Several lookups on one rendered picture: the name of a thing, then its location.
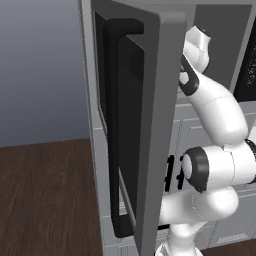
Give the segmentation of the grey microwave door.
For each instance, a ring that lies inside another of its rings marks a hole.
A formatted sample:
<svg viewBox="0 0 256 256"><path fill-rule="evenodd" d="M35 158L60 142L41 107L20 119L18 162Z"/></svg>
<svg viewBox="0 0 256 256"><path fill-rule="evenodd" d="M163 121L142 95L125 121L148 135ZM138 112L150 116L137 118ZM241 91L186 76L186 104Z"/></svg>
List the grey microwave door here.
<svg viewBox="0 0 256 256"><path fill-rule="evenodd" d="M134 18L143 34L118 44L119 214L132 222L139 256L153 256L177 97L186 15L137 0L92 0L99 109L107 139L103 28Z"/></svg>

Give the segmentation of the grey cupboard run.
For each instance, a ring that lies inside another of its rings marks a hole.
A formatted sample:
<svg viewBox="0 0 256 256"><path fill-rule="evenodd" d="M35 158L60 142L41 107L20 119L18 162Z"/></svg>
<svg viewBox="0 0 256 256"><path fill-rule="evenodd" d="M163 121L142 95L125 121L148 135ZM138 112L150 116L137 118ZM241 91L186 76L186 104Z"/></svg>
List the grey cupboard run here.
<svg viewBox="0 0 256 256"><path fill-rule="evenodd" d="M174 0L137 1L149 5L172 6L178 9L177 5L173 3ZM90 137L103 256L139 256L134 238L117 238L113 230L110 209L107 139L99 109L92 0L77 0L77 2L83 43ZM234 92L230 91L230 93L240 105L248 128L256 130L256 17L235 90ZM184 177L182 190L177 189L178 181L176 177L181 169L180 157L190 148L207 147L211 144L212 142L204 130L197 113L179 87L178 78L175 112L168 152L168 157L174 155L175 160L170 190L165 192L164 181L162 198L168 194L191 188L191 185ZM236 185L234 190L239 198L236 212L225 219L206 223L196 233L194 243L202 254L208 248L256 238L256 182ZM166 240L168 232L169 226L159 222L154 255L158 247Z"/></svg>

